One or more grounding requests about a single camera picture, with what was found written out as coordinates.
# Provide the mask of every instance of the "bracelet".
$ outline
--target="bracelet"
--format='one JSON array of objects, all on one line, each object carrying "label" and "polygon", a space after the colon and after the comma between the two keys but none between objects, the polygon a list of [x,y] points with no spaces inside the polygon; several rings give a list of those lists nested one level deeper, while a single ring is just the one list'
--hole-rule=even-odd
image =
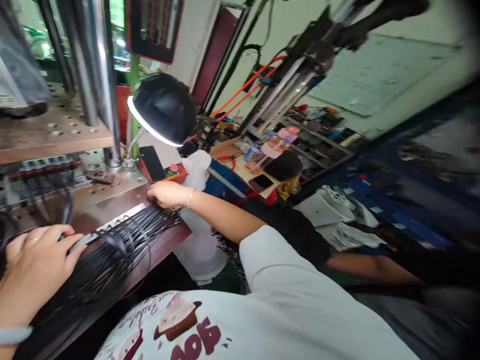
[{"label": "bracelet", "polygon": [[31,326],[0,328],[0,346],[20,344],[30,336],[33,329]]},{"label": "bracelet", "polygon": [[187,206],[187,209],[190,210],[190,206],[192,206],[192,199],[194,198],[194,192],[195,192],[195,188],[193,188],[193,191],[191,192],[190,194],[190,200],[188,200],[188,206]]}]

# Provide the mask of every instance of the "red frame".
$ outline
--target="red frame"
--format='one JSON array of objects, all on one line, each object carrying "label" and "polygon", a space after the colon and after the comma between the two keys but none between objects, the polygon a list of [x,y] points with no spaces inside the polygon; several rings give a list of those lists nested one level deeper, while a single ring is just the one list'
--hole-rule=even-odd
[{"label": "red frame", "polygon": [[[128,1],[128,6],[127,6],[127,9],[126,9],[126,20],[127,20],[127,24],[130,25],[130,10],[131,10],[131,7],[132,7],[132,0],[129,0]],[[175,52],[173,53],[173,58],[171,59],[171,62],[165,62],[165,61],[160,61],[160,60],[157,60],[157,59],[154,59],[154,58],[151,58],[151,57],[148,57],[148,56],[143,56],[143,55],[139,55],[135,52],[132,51],[132,47],[130,45],[130,31],[127,31],[126,32],[126,35],[127,35],[127,38],[126,38],[126,43],[128,45],[128,51],[133,54],[133,55],[136,55],[136,56],[139,56],[141,58],[145,58],[145,59],[150,59],[150,60],[153,60],[153,61],[156,61],[156,62],[159,62],[159,63],[163,63],[163,64],[167,64],[167,65],[172,65],[174,63],[174,60],[175,60],[175,54],[177,53],[177,44],[179,42],[179,37],[180,37],[180,29],[182,28],[182,19],[184,17],[184,9],[185,9],[185,1],[183,2],[183,7],[182,7],[182,11],[181,11],[181,14],[180,14],[180,22],[178,23],[178,36],[177,38],[175,39]]]}]

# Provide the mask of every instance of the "white sleeve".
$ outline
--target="white sleeve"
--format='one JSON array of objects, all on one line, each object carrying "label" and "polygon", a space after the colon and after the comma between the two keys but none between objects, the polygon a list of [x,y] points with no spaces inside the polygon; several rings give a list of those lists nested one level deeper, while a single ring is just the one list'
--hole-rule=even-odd
[{"label": "white sleeve", "polygon": [[347,295],[351,299],[345,290],[317,271],[270,226],[262,226],[243,239],[239,252],[253,293],[289,290],[310,295],[319,295],[321,291],[325,295],[328,290],[332,297]]}]

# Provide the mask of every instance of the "plastic bottle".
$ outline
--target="plastic bottle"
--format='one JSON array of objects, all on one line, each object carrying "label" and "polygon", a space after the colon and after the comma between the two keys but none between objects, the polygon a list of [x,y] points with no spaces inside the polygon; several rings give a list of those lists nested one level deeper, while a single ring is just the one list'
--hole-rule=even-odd
[{"label": "plastic bottle", "polygon": [[247,150],[245,155],[243,155],[243,160],[248,163],[251,159],[255,158],[258,154],[260,154],[260,148],[262,147],[262,145],[265,144],[275,134],[275,131],[270,130],[264,137],[254,142]]},{"label": "plastic bottle", "polygon": [[261,146],[261,152],[257,156],[250,159],[250,161],[245,164],[246,169],[252,174],[258,174],[261,172],[264,167],[278,158],[290,147],[298,137],[299,132],[299,128],[295,126],[282,128],[277,134],[272,136],[270,140]]}]

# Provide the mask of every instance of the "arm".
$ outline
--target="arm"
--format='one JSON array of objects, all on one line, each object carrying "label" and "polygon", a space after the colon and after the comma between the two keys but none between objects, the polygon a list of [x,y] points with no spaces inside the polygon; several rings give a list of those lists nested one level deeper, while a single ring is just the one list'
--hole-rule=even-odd
[{"label": "arm", "polygon": [[421,284],[423,282],[386,256],[339,253],[328,260],[326,266],[385,284]]},{"label": "arm", "polygon": [[159,181],[148,191],[162,208],[188,207],[204,218],[223,236],[239,244],[250,234],[266,225],[258,217],[218,197],[185,187],[172,181]]}]

